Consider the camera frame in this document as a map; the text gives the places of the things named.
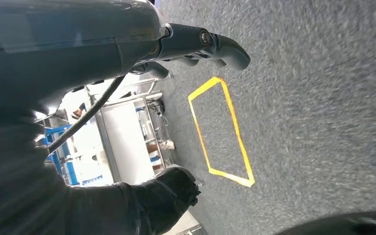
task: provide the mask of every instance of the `black cable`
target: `black cable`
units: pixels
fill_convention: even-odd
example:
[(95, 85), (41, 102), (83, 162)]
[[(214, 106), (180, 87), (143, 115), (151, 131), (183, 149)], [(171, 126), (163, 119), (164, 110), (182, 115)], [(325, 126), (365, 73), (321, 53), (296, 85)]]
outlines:
[(159, 107), (159, 112), (161, 113), (165, 113), (165, 105), (164, 105), (164, 102), (160, 99), (158, 100), (153, 100), (153, 101), (150, 101), (147, 103), (148, 107), (151, 107), (153, 109), (155, 109), (155, 111), (158, 111), (157, 107)]
[(103, 106), (104, 103), (109, 99), (109, 97), (115, 92), (118, 88), (120, 83), (123, 81), (124, 76), (117, 77), (107, 88), (101, 98), (86, 112), (81, 118), (73, 124), (67, 131), (65, 131), (58, 139), (56, 139), (53, 143), (48, 146), (48, 150), (53, 153), (57, 148), (59, 148), (65, 141), (68, 140), (71, 136), (73, 136), (86, 122), (92, 118), (97, 111)]

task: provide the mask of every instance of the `gloved hand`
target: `gloved hand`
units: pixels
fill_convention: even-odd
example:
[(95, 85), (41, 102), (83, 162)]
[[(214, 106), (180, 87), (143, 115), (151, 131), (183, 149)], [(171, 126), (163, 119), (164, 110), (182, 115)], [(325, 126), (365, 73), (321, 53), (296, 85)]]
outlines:
[(194, 176), (182, 167), (168, 168), (153, 179), (133, 186), (152, 234), (169, 231), (197, 202), (201, 192)]

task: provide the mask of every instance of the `gray carpet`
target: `gray carpet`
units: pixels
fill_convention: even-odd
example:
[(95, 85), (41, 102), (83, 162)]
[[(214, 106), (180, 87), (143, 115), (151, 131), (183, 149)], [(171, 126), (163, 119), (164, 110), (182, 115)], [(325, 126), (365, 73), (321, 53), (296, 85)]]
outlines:
[[(162, 0), (170, 22), (237, 40), (244, 71), (164, 64), (176, 161), (204, 182), (192, 214), (211, 235), (269, 235), (336, 212), (376, 209), (376, 1)], [(188, 95), (227, 81), (256, 183), (208, 173)], [(244, 165), (222, 92), (194, 102), (211, 164)]]

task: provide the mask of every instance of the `metal frame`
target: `metal frame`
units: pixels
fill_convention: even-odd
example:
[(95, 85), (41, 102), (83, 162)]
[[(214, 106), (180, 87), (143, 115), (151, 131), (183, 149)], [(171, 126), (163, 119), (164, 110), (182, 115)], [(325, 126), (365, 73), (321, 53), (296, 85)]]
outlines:
[[(130, 96), (130, 97), (126, 97), (126, 98), (121, 98), (121, 99), (119, 99), (119, 100), (116, 101), (116, 102), (111, 102), (111, 103), (106, 102), (106, 103), (103, 105), (103, 107), (107, 107), (107, 106), (111, 106), (111, 105), (116, 105), (116, 104), (121, 104), (121, 103), (129, 102), (129, 101), (133, 101), (133, 102), (134, 102), (134, 100), (142, 98), (142, 100), (143, 100), (143, 105), (144, 105), (144, 107), (145, 107), (145, 109), (146, 109), (146, 112), (147, 112), (148, 122), (150, 123), (150, 124), (149, 124), (149, 128), (151, 128), (151, 131), (152, 131), (152, 133), (153, 133), (154, 141), (155, 141), (156, 146), (157, 146), (157, 148), (158, 148), (159, 157), (160, 157), (161, 162), (162, 162), (162, 167), (163, 167), (164, 169), (166, 169), (166, 165), (165, 165), (165, 161), (164, 161), (164, 158), (163, 158), (163, 155), (162, 155), (162, 151), (161, 151), (161, 148), (160, 148), (160, 146), (159, 146), (158, 137), (156, 136), (156, 133), (155, 133), (155, 127), (154, 127), (154, 125), (153, 125), (152, 117), (151, 117), (151, 115), (150, 115), (149, 107), (148, 107), (148, 105), (147, 105), (147, 101), (146, 101), (146, 97), (147, 97), (147, 96), (160, 93), (160, 91), (155, 91), (155, 92), (153, 92), (153, 89), (155, 88), (156, 83), (157, 83), (158, 81), (160, 81), (160, 80), (163, 80), (163, 79), (159, 79), (159, 78), (149, 78), (149, 79), (139, 80), (139, 81), (137, 81), (137, 82), (135, 82), (135, 83), (132, 83), (132, 84), (125, 85), (125, 86), (123, 86), (123, 87), (133, 87), (133, 86), (138, 86), (138, 85), (143, 85), (143, 84), (149, 84), (149, 83), (151, 83), (151, 86), (150, 86), (150, 88), (148, 89), (147, 92), (142, 93), (142, 94), (137, 94), (137, 95), (134, 95), (134, 96)], [(99, 122), (100, 122), (100, 123), (102, 123), (102, 122), (104, 123), (103, 114), (101, 115), (101, 120), (100, 120)]]
[[(93, 105), (95, 103), (94, 95), (90, 95), (90, 102)], [(112, 145), (110, 143), (109, 136), (107, 135), (106, 124), (104, 123), (104, 118), (101, 110), (99, 110), (94, 118), (96, 120), (97, 129), (100, 134), (101, 143), (103, 145), (104, 152), (106, 153), (107, 163), (109, 164), (110, 173), (112, 174), (113, 182), (120, 182), (120, 173), (118, 165), (116, 163), (115, 155), (113, 153)]]

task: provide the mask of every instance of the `yellow floor tape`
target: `yellow floor tape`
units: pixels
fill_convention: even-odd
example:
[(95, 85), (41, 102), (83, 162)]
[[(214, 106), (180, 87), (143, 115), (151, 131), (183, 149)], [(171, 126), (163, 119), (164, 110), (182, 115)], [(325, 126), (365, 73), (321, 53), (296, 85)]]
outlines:
[[(244, 164), (246, 165), (247, 175), (249, 177), (248, 179), (238, 177), (238, 176), (223, 172), (221, 170), (216, 170), (216, 169), (211, 167), (210, 161), (208, 160), (208, 155), (207, 155), (207, 151), (205, 150), (205, 145), (204, 145), (204, 141), (203, 141), (202, 136), (201, 136), (200, 127), (198, 125), (197, 117), (195, 116), (194, 107), (192, 106), (192, 100), (197, 98), (200, 94), (204, 93), (209, 88), (217, 85), (218, 83), (220, 83), (222, 88), (223, 88), (224, 96), (226, 98), (227, 105), (229, 107), (231, 117), (233, 119), (235, 134), (237, 135), (238, 144), (240, 145), (241, 154), (243, 155)], [(239, 130), (238, 124), (237, 124), (237, 117), (235, 116), (234, 106), (233, 106), (233, 103), (231, 102), (231, 98), (230, 98), (230, 94), (228, 92), (226, 82), (222, 78), (212, 77), (210, 80), (208, 80), (206, 83), (204, 83), (201, 87), (199, 87), (197, 90), (195, 90), (192, 94), (190, 94), (188, 96), (188, 102), (189, 102), (189, 106), (191, 107), (192, 116), (194, 117), (195, 126), (197, 127), (198, 136), (200, 138), (202, 150), (204, 151), (204, 156), (205, 156), (205, 160), (207, 162), (209, 172), (211, 174), (214, 174), (214, 175), (226, 177), (226, 178), (233, 180), (233, 181), (235, 181), (235, 182), (237, 182), (241, 185), (251, 187), (255, 183), (255, 180), (254, 180), (252, 168), (250, 167), (250, 162), (249, 162), (249, 158), (247, 156), (246, 149), (244, 148), (243, 140), (241, 139), (240, 130)]]

